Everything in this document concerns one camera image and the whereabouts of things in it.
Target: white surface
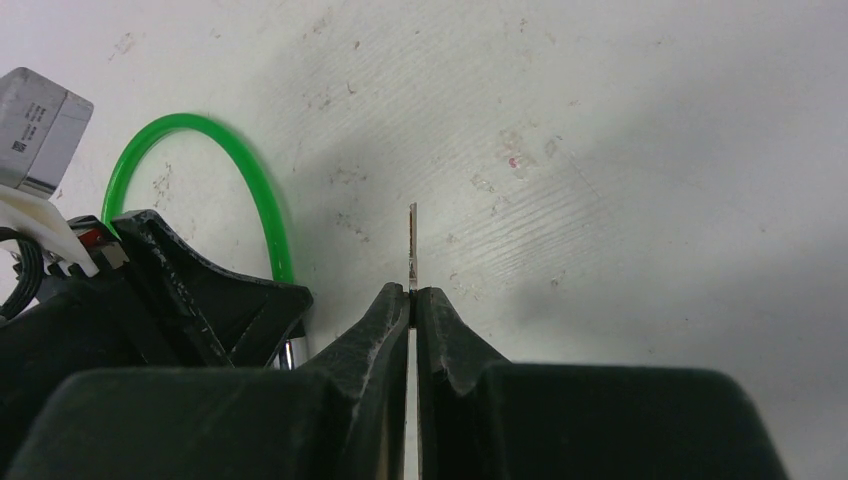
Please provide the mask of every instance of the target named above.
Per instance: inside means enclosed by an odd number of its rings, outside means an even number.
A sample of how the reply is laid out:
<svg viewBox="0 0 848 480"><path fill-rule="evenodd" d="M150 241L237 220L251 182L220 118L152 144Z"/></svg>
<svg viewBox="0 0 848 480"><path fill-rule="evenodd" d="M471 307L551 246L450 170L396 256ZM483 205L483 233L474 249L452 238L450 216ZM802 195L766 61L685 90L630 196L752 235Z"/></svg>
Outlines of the white surface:
<svg viewBox="0 0 848 480"><path fill-rule="evenodd" d="M845 2L0 9L0 70L95 104L54 197L68 217L99 212L147 122L208 113L285 194L313 352L405 279L417 201L421 285L508 357L722 370L793 477L846 477ZM210 141L163 142L129 204L268 276L247 190Z"/></svg>

